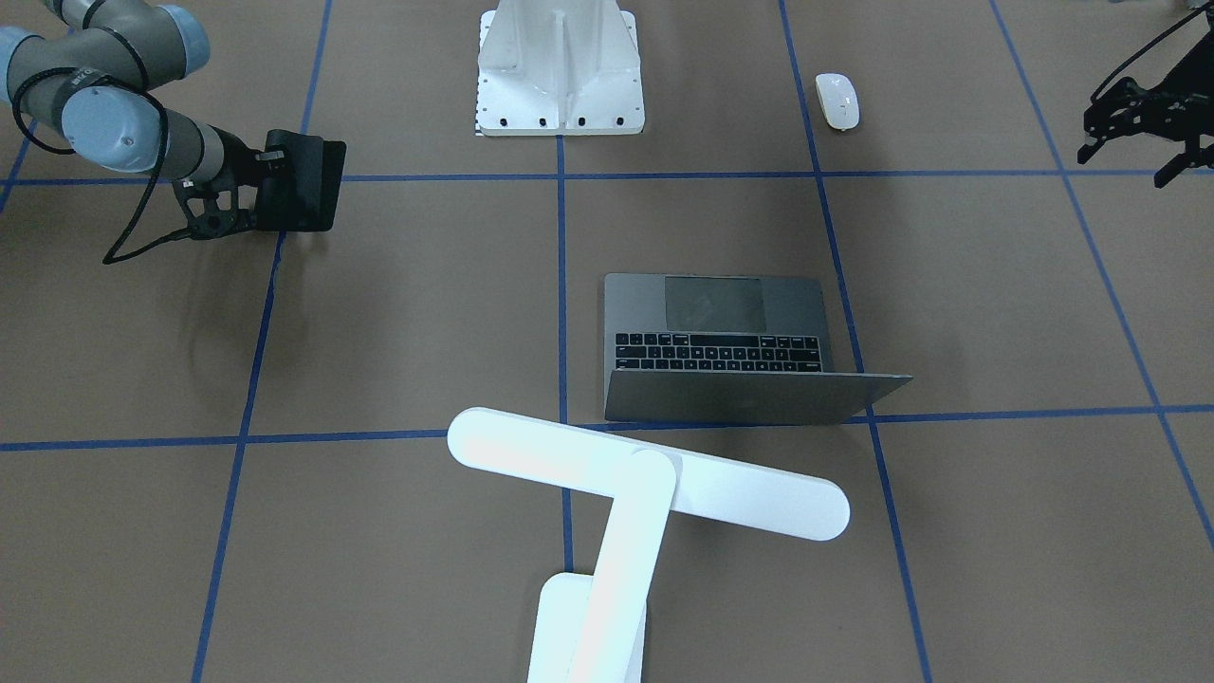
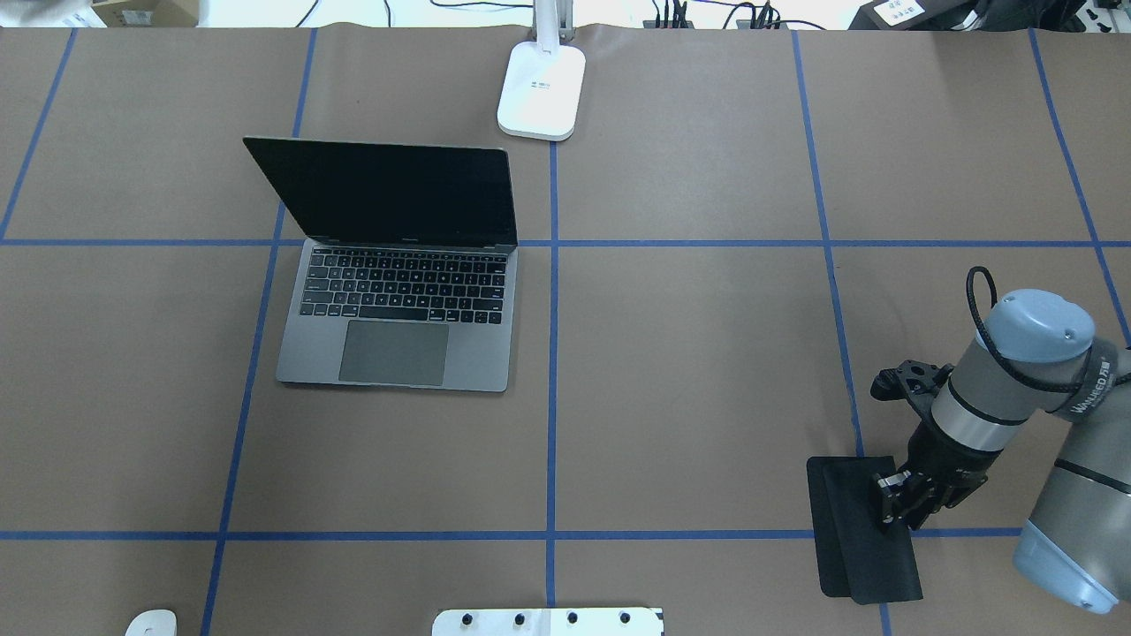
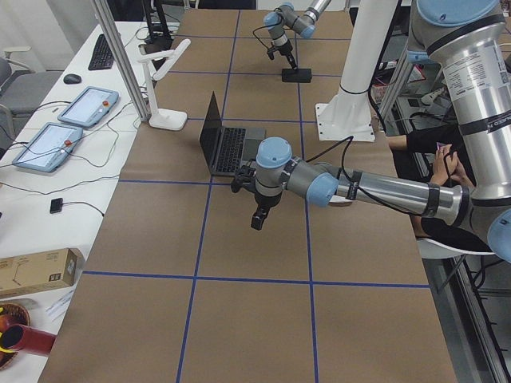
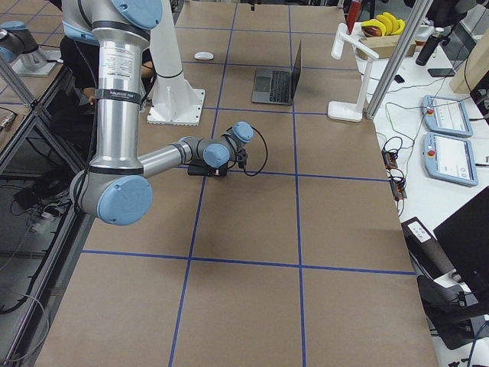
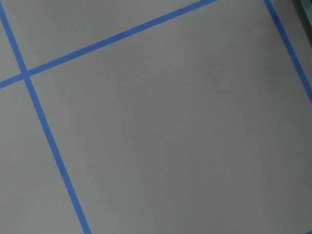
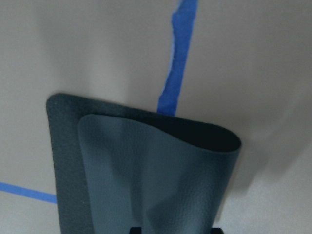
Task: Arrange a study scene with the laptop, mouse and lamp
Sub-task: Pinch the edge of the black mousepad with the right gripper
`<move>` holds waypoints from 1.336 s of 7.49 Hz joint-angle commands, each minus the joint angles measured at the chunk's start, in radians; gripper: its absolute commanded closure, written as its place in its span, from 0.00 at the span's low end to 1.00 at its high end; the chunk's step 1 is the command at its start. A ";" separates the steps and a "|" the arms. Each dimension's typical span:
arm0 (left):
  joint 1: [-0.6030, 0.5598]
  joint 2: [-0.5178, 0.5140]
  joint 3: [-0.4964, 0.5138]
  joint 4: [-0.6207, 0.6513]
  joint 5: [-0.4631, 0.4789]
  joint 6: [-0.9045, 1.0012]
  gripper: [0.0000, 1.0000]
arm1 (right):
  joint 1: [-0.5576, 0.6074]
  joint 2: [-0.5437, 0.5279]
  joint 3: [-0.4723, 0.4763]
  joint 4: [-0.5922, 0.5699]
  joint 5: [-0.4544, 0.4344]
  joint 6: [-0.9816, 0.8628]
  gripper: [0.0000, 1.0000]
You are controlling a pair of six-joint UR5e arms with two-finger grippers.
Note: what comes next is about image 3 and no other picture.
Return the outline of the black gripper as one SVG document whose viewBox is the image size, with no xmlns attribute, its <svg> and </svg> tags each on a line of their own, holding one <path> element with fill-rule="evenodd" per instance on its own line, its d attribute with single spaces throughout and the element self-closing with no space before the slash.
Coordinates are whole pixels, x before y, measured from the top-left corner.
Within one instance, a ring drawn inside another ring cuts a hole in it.
<svg viewBox="0 0 511 383">
<path fill-rule="evenodd" d="M 257 210 L 252 215 L 251 228 L 257 231 L 260 231 L 263 228 L 264 221 L 266 220 L 270 209 L 279 204 L 281 197 L 282 193 L 271 196 L 263 195 L 258 191 L 255 193 Z"/>
<path fill-rule="evenodd" d="M 282 56 L 286 56 L 287 62 L 289 66 L 291 67 L 291 70 L 296 71 L 298 69 L 298 66 L 296 64 L 295 58 L 293 56 L 292 52 L 292 45 L 290 42 L 286 42 L 283 45 L 278 46 L 278 51 Z"/>
</svg>

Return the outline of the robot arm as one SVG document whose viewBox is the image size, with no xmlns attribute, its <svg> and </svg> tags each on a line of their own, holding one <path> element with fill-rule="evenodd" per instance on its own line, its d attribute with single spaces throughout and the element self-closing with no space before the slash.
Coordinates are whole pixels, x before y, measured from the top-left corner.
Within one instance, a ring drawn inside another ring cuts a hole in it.
<svg viewBox="0 0 511 383">
<path fill-rule="evenodd" d="M 274 52 L 279 52 L 287 59 L 291 73 L 298 74 L 300 69 L 292 54 L 292 46 L 284 28 L 287 27 L 302 38 L 310 38 L 315 32 L 315 23 L 330 2 L 331 0 L 313 1 L 302 15 L 295 12 L 290 2 L 285 2 L 266 14 L 263 24 L 271 37 L 271 46 L 267 48 L 268 57 L 273 60 Z"/>
<path fill-rule="evenodd" d="M 446 188 L 293 156 L 289 143 L 270 137 L 260 145 L 252 180 L 263 226 L 283 191 L 320 207 L 340 195 L 425 218 L 475 234 L 501 259 L 510 258 L 510 83 L 497 39 L 505 20 L 497 1 L 415 1 L 411 45 L 442 67 L 476 184 Z"/>
</svg>

